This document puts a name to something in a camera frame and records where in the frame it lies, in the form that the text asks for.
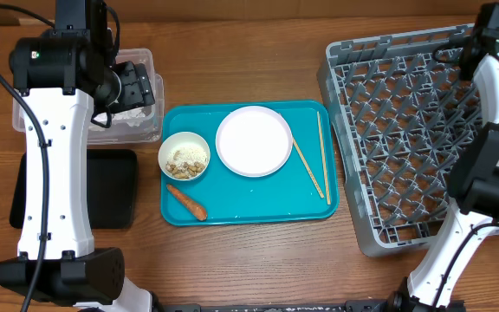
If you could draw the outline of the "white tissue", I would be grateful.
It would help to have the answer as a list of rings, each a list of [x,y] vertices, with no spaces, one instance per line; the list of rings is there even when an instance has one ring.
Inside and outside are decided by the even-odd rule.
[[[111,126],[119,124],[126,124],[128,127],[140,126],[143,121],[149,120],[152,117],[152,109],[153,107],[138,107],[122,113],[111,114]],[[107,124],[107,116],[104,113],[96,115],[94,120],[103,126]],[[106,128],[90,123],[89,130],[102,132]]]

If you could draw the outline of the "large pink plate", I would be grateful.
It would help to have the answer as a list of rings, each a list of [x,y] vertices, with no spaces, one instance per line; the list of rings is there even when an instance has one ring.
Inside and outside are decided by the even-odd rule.
[[[240,107],[220,123],[215,145],[222,163],[232,172],[261,178],[278,171],[293,148],[287,121],[263,106]]]

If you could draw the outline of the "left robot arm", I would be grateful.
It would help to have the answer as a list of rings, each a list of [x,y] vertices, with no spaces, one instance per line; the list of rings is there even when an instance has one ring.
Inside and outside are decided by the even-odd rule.
[[[0,284],[26,302],[84,311],[156,311],[156,296],[125,274],[117,248],[94,245],[87,210],[87,137],[99,114],[151,106],[144,66],[116,62],[120,32],[102,1],[60,1],[55,23],[19,40],[7,89],[26,126],[26,198],[15,258]]]

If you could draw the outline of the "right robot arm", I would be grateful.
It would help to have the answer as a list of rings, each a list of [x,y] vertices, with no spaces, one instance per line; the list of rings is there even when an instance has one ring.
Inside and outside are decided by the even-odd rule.
[[[475,83],[483,127],[452,167],[443,224],[419,266],[386,300],[386,311],[463,311],[450,297],[484,239],[499,229],[499,3],[482,5],[458,59]]]

